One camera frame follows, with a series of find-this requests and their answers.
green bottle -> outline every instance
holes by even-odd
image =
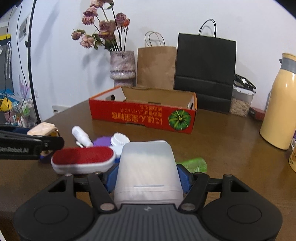
[[[197,157],[188,161],[184,161],[181,162],[181,164],[191,173],[207,172],[207,163],[202,157]]]

thermos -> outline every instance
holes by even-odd
[[[296,56],[283,53],[281,69],[272,85],[261,136],[287,150],[296,129]]]

purple round mat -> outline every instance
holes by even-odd
[[[111,146],[111,137],[100,137],[93,144],[94,146]]]

green pumpkin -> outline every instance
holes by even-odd
[[[176,110],[169,116],[168,121],[176,131],[182,131],[190,125],[191,116],[185,110]]]

ribbed gray panel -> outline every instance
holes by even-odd
[[[197,217],[173,205],[123,205],[115,214],[102,215],[77,241],[218,241]]]

